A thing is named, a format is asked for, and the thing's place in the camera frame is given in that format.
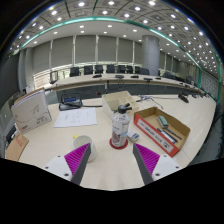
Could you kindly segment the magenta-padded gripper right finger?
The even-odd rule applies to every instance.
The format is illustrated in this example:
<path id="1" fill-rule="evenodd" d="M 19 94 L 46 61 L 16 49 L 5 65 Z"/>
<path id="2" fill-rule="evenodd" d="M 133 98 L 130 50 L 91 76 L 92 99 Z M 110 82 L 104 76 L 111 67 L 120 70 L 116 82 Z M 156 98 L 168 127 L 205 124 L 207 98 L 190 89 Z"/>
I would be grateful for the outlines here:
<path id="1" fill-rule="evenodd" d="M 133 154 L 145 185 L 182 169 L 168 154 L 159 155 L 137 143 L 133 144 Z"/>

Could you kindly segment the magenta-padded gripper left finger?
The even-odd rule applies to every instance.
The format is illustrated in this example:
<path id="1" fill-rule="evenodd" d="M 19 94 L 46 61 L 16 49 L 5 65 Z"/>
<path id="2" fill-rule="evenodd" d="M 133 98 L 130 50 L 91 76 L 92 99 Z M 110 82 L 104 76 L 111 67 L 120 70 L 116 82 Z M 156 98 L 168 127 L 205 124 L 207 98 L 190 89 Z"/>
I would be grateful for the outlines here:
<path id="1" fill-rule="evenodd" d="M 56 156 L 43 169 L 76 185 L 81 183 L 91 154 L 89 143 L 74 149 L 64 156 Z"/>

